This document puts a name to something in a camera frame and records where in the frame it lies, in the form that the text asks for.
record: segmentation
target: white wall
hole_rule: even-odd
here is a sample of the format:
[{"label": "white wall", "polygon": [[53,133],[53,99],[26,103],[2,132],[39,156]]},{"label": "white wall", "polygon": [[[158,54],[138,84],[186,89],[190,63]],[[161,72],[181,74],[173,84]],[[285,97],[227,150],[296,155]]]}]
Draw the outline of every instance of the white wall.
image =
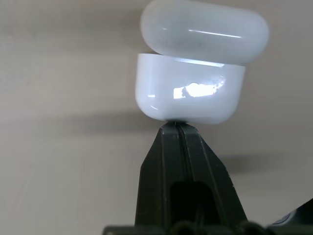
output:
[{"label": "white wall", "polygon": [[[132,224],[139,168],[162,122],[134,100],[149,0],[0,0],[0,233],[101,234]],[[313,197],[311,0],[251,8],[271,41],[237,113],[198,126],[247,216],[266,224]]]}]

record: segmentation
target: clamp jaw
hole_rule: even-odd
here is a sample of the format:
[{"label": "clamp jaw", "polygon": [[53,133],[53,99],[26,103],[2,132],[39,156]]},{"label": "clamp jaw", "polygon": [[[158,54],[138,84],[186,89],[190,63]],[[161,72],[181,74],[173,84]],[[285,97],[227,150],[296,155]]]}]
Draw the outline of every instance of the clamp jaw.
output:
[{"label": "clamp jaw", "polygon": [[221,160],[195,127],[169,122],[141,166],[135,226],[104,235],[313,235],[313,226],[247,222]]}]

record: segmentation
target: glossy white plastic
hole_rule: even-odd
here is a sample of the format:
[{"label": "glossy white plastic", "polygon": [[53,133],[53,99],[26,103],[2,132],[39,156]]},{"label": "glossy white plastic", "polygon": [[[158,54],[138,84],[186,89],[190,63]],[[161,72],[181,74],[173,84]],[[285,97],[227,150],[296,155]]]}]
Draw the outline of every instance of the glossy white plastic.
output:
[{"label": "glossy white plastic", "polygon": [[236,110],[245,67],[140,54],[136,101],[159,120],[219,124]]},{"label": "glossy white plastic", "polygon": [[261,54],[269,36],[257,13],[195,0],[152,1],[141,32],[163,55],[139,55],[140,109],[159,120],[203,124],[219,124],[235,112],[244,64]]},{"label": "glossy white plastic", "polygon": [[195,0],[155,0],[143,11],[145,42],[162,55],[243,65],[264,50],[266,21],[257,13]]}]

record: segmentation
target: beige wall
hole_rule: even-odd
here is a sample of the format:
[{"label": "beige wall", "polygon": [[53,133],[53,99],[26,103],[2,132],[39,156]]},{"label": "beige wall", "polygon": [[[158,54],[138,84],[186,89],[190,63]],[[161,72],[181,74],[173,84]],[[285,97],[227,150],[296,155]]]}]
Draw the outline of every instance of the beige wall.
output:
[{"label": "beige wall", "polygon": [[[134,100],[149,0],[0,0],[0,233],[97,235],[132,224],[139,168],[162,122]],[[312,0],[212,0],[254,9],[271,41],[240,107],[197,126],[248,217],[313,197]]]}]

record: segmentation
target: gray background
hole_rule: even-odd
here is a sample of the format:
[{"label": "gray background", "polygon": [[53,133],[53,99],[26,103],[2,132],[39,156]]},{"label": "gray background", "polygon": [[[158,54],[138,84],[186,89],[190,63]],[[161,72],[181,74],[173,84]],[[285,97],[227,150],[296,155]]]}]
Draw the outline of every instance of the gray background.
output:
[{"label": "gray background", "polygon": [[[134,222],[139,168],[162,122],[134,100],[149,0],[0,1],[0,233],[99,235]],[[313,197],[312,0],[211,0],[271,28],[240,106],[197,126],[247,216],[273,222]]]}]

